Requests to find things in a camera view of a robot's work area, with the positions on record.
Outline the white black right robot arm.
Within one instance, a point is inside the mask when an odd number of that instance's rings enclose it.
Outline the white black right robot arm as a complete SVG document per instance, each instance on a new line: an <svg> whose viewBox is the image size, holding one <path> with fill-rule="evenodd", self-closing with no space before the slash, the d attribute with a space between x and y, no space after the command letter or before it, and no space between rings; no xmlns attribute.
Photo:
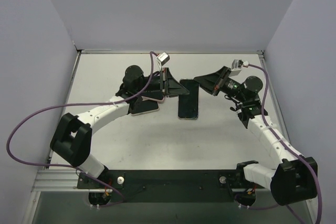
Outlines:
<svg viewBox="0 0 336 224"><path fill-rule="evenodd" d="M239 163L236 167L237 180L241 184L256 184L268 189L281 206L317 197L314 181L317 162L296 151L273 124L259 98L263 88L262 80L249 76L239 83L230 77L231 72L230 68L222 67L214 73L195 77L194 80L207 93L217 96L222 92L236 104L232 110L277 166L273 170L257 161Z"/></svg>

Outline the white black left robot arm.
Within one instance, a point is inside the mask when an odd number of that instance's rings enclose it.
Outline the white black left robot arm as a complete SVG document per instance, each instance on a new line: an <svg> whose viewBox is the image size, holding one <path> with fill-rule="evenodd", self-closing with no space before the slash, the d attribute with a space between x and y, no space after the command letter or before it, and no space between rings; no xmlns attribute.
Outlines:
<svg viewBox="0 0 336 224"><path fill-rule="evenodd" d="M96 188L106 185L107 168L91 154L91 138L112 121L137 113L138 108L148 102L149 94L161 97L176 97L189 93L188 89L175 80L168 68L155 76L144 76L137 66L129 66L122 79L119 91L105 105L100 105L78 115L64 114L52 137L50 148L72 167L89 174L89 182Z"/></svg>

